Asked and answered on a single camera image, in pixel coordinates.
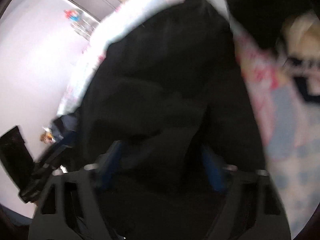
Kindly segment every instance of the bedsheet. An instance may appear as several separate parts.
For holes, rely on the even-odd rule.
[[[129,33],[161,8],[182,0],[130,0],[106,18],[78,61],[58,115],[80,105],[108,45]],[[224,0],[208,0],[227,16]],[[320,107],[306,104],[279,62],[263,51],[237,23],[231,24],[236,57],[260,130],[267,170],[283,202],[292,238],[305,226],[320,202]]]

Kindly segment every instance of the bed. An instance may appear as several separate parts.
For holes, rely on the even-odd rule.
[[[129,0],[104,19],[76,64],[58,116],[80,104],[108,45],[161,8],[182,0]],[[224,0],[208,0],[225,17]],[[249,93],[267,160],[288,217],[292,238],[303,229],[320,202],[320,108],[306,104],[292,79],[283,74],[270,51],[259,49],[232,21],[236,58]]]

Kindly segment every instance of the patterned bedsheet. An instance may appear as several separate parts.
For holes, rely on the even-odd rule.
[[[106,18],[76,65],[58,115],[79,106],[111,42],[156,11],[179,1],[130,0]],[[223,0],[208,1],[227,15]],[[285,207],[294,238],[320,202],[320,107],[303,101],[292,79],[281,73],[271,53],[259,49],[239,24],[232,24],[232,30],[236,57],[260,129],[267,170]]]

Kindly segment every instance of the white wall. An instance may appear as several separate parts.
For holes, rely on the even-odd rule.
[[[0,24],[0,135],[20,125],[33,158],[45,149],[42,126],[55,117],[72,67],[87,45],[63,10],[63,0],[21,0]],[[28,217],[18,189],[0,167],[0,203]]]

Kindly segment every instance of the black garment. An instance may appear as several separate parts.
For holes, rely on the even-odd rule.
[[[99,196],[128,240],[205,236],[222,196],[201,143],[242,170],[265,168],[232,33],[206,0],[165,9],[111,44],[78,110],[84,163],[115,140],[129,145],[114,188]]]
[[[227,0],[232,16],[263,49],[273,48],[282,24],[313,9],[320,14],[320,0]]]
[[[24,143],[18,126],[0,137],[0,160],[19,189],[27,186],[34,167]]]
[[[320,103],[320,96],[311,96],[308,93],[307,79],[305,77],[294,77],[294,82],[306,102]]]

